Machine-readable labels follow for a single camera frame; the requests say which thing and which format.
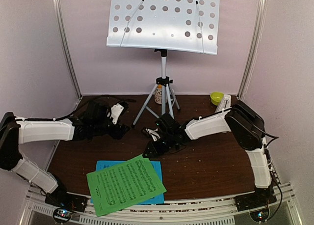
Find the white metronome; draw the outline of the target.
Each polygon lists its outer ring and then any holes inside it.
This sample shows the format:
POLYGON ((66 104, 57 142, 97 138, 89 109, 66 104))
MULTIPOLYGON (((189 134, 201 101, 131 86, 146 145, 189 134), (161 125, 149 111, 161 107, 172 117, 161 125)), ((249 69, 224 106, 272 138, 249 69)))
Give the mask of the white metronome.
POLYGON ((222 97, 222 100, 220 101, 220 103, 218 104, 218 106, 215 110, 215 113, 230 108, 231 107, 231 100, 232 100, 231 95, 224 94, 222 97))

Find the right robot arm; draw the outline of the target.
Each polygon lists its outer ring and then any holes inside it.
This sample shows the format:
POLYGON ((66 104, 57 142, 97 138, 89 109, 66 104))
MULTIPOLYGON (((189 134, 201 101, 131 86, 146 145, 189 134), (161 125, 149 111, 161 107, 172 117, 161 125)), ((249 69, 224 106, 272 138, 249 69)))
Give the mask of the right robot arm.
POLYGON ((247 104, 238 101, 206 117, 193 118, 184 124, 165 113, 156 120, 158 138, 148 142, 143 157, 156 158, 189 141, 218 133, 231 132, 248 154, 255 180, 251 201, 262 206, 273 196, 272 159, 269 154, 264 120, 247 104))

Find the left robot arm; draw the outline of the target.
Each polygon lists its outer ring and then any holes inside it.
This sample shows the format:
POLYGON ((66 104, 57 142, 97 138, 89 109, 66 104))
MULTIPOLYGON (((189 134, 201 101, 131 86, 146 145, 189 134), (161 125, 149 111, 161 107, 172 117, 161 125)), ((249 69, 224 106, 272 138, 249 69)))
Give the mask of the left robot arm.
POLYGON ((59 118, 22 118, 5 113, 0 122, 0 168, 35 184, 59 207, 68 206, 70 195, 63 183, 22 154, 19 146, 38 141, 90 141, 103 135, 119 140, 130 130, 118 122, 132 101, 118 98, 110 106, 96 97, 83 104, 87 108, 78 116, 70 113, 59 118))

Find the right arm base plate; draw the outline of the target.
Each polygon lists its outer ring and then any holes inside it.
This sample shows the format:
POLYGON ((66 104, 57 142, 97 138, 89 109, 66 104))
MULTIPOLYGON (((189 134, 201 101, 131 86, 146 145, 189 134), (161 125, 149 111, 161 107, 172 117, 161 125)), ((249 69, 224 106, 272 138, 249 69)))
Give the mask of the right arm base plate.
POLYGON ((259 193, 249 193, 236 196, 235 204, 238 212, 245 210, 253 210, 259 207, 266 207, 271 203, 275 203, 277 198, 275 195, 266 196, 259 193))

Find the white perforated music stand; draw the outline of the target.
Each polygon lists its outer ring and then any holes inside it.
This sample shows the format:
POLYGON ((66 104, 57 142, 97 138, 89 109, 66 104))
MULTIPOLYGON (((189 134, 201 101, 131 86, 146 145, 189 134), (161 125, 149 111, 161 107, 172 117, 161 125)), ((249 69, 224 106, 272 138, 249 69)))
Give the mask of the white perforated music stand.
POLYGON ((216 55, 220 0, 111 0, 109 47, 160 51, 161 111, 178 105, 166 74, 168 51, 216 55))

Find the aluminium frame post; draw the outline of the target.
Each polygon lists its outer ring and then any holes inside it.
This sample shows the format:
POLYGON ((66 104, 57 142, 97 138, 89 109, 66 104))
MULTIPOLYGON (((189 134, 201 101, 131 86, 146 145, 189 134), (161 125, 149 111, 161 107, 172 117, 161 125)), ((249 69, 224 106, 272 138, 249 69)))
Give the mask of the aluminium frame post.
POLYGON ((237 94, 238 100, 244 101, 245 94, 247 93, 250 80, 252 78, 253 70, 255 67, 256 58, 258 55, 258 45, 262 37, 262 31, 266 16, 266 6, 267 0, 259 0, 257 6, 257 13, 255 19, 255 25, 253 29, 253 35, 251 39, 251 45, 244 69, 244 73, 242 76, 241 84, 239 87, 239 91, 237 94))
POLYGON ((82 93, 78 84, 77 76, 75 74, 71 54, 70 54, 70 49, 69 49, 69 44, 66 36, 66 29, 64 26, 64 21, 63 21, 63 16, 62 16, 62 8, 61 8, 61 2, 60 0, 52 0, 55 14, 56 14, 56 20, 57 20, 57 25, 60 33, 60 38, 61 38, 61 43, 62 43, 62 50, 65 56, 65 61, 66 65, 69 71, 70 79, 73 84, 73 87, 75 89, 75 93, 77 98, 82 97, 82 93))

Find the green sheet music page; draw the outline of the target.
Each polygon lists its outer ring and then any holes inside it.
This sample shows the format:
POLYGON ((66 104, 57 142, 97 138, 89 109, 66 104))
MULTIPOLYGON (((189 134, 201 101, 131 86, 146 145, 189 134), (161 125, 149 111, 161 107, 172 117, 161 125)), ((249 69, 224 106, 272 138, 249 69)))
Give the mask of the green sheet music page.
POLYGON ((96 216, 129 208, 167 192, 151 161, 142 155, 86 175, 96 216))

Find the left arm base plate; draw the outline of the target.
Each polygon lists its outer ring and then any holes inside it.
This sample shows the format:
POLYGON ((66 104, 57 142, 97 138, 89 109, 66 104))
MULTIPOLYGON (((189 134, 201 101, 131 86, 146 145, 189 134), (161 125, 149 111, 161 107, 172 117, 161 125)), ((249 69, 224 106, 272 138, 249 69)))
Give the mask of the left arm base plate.
POLYGON ((87 206, 88 198, 84 196, 67 193, 65 198, 57 200, 51 194, 47 194, 45 203, 56 207, 64 208, 75 212, 84 212, 87 206))

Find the aluminium front rail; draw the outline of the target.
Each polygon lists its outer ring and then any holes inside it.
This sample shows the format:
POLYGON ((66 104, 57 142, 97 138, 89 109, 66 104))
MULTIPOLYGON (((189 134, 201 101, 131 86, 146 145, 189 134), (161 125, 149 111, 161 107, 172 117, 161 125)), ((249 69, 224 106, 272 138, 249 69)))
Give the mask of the aluminium front rail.
MULTIPOLYGON (((269 205, 268 225, 302 225, 296 197, 290 183, 274 188, 277 201, 269 205)), ((135 205, 97 217, 90 196, 83 212, 75 212, 68 225, 254 225, 252 216, 261 207, 239 211, 235 195, 203 199, 167 200, 162 205, 135 205)), ((26 195, 21 225, 55 225, 55 207, 45 203, 45 197, 35 186, 26 195)))

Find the right aluminium frame post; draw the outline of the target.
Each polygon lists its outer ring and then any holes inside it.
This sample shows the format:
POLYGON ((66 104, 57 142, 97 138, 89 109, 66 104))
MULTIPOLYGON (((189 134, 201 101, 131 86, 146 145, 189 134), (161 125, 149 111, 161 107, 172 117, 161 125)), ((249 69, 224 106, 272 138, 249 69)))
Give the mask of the right aluminium frame post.
POLYGON ((241 84, 239 87, 239 91, 237 94, 238 100, 244 101, 245 94, 247 93, 250 80, 252 78, 253 70, 255 67, 256 58, 258 55, 258 45, 262 37, 262 31, 266 16, 266 6, 267 0, 259 0, 257 6, 257 13, 255 19, 255 25, 253 29, 253 35, 251 39, 251 45, 244 69, 244 73, 242 76, 241 84))

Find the blue sheet music page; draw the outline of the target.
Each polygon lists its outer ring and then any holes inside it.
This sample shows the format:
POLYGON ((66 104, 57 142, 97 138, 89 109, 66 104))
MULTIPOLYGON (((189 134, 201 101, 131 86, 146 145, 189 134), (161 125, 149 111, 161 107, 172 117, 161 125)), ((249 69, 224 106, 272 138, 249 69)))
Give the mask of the blue sheet music page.
MULTIPOLYGON (((111 167, 111 166, 114 166, 117 164, 121 164, 123 162, 125 162, 125 161, 107 161, 107 160, 98 161, 96 163, 96 171, 103 170, 105 168, 108 168, 108 167, 111 167)), ((154 170, 156 171, 159 179, 161 181, 163 181, 162 180, 161 163, 159 161, 151 161, 151 164, 152 164, 154 170)), ((144 202, 141 202, 138 205, 154 205, 154 204, 164 204, 164 193, 162 193, 158 196, 155 196, 149 200, 146 200, 144 202)))

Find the left aluminium frame post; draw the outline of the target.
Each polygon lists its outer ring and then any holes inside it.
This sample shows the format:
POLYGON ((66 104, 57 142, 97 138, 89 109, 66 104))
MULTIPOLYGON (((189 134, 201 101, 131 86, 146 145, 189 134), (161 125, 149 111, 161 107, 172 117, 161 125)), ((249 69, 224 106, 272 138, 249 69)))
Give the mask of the left aluminium frame post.
POLYGON ((66 36, 66 29, 64 26, 64 21, 63 21, 63 16, 62 16, 62 8, 61 8, 61 2, 60 0, 52 0, 55 14, 56 14, 56 20, 57 20, 57 25, 60 33, 60 38, 61 38, 61 43, 62 43, 62 50, 65 56, 65 61, 66 65, 69 71, 70 79, 73 84, 73 87, 75 89, 75 93, 77 98, 82 97, 82 93, 78 84, 77 76, 75 74, 71 54, 70 54, 70 49, 69 49, 69 44, 66 36))

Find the small yellow-green bowl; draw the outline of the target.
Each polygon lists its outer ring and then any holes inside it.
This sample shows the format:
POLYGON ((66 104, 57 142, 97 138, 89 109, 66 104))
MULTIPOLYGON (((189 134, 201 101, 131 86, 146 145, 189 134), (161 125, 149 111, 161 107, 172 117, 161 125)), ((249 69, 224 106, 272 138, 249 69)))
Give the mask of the small yellow-green bowl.
POLYGON ((215 106, 218 106, 221 100, 223 99, 223 97, 224 97, 224 94, 221 92, 212 92, 210 94, 211 103, 215 106))

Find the floral ceramic mug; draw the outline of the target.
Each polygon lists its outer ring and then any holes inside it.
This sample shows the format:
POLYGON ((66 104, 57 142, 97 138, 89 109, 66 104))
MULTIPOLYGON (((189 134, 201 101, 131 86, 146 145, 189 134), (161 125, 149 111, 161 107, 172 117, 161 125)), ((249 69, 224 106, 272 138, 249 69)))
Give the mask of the floral ceramic mug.
MULTIPOLYGON (((170 98, 171 102, 174 102, 174 90, 170 87, 170 98)), ((162 85, 158 85, 154 91, 154 100, 157 104, 162 104, 162 85)))

